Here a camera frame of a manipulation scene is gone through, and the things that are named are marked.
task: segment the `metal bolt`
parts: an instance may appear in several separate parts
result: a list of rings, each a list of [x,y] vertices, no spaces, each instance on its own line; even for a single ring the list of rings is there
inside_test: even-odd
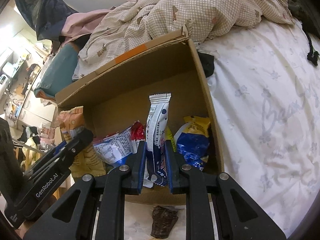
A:
[[[127,170],[129,169],[129,166],[128,166],[128,165],[121,165],[121,166],[119,167],[119,169],[120,169],[121,171],[127,171]]]
[[[184,170],[184,171],[190,171],[191,170],[191,165],[190,164],[183,164],[181,166],[181,168]]]
[[[82,176],[83,181],[90,181],[92,179],[92,175],[90,174],[85,174]]]
[[[220,173],[219,178],[222,180],[227,180],[227,179],[229,179],[229,175],[227,173],[223,172],[223,173]]]

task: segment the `yellow and blue snack package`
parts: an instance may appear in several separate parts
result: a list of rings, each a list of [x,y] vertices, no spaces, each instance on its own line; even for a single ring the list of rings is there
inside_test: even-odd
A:
[[[208,117],[186,116],[183,125],[174,135],[177,152],[184,156],[186,163],[203,169],[205,156],[209,147],[210,119]]]

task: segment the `beige gingham quilt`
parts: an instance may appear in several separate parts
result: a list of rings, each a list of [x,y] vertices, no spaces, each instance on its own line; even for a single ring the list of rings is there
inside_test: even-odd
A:
[[[73,79],[186,24],[197,43],[226,34],[233,25],[251,28],[261,16],[294,24],[287,0],[130,0],[108,13],[79,52]]]

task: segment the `white bed sheet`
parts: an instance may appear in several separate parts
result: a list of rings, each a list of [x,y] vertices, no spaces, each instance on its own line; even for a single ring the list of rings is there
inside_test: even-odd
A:
[[[307,60],[308,40],[295,22],[263,19],[201,45],[220,55],[207,82],[225,171],[287,237],[320,189],[320,71]]]

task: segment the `black plastic bag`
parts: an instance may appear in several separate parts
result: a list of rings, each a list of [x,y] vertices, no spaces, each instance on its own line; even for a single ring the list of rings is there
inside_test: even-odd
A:
[[[36,31],[37,40],[59,41],[69,15],[76,13],[63,0],[15,0],[28,25]]]

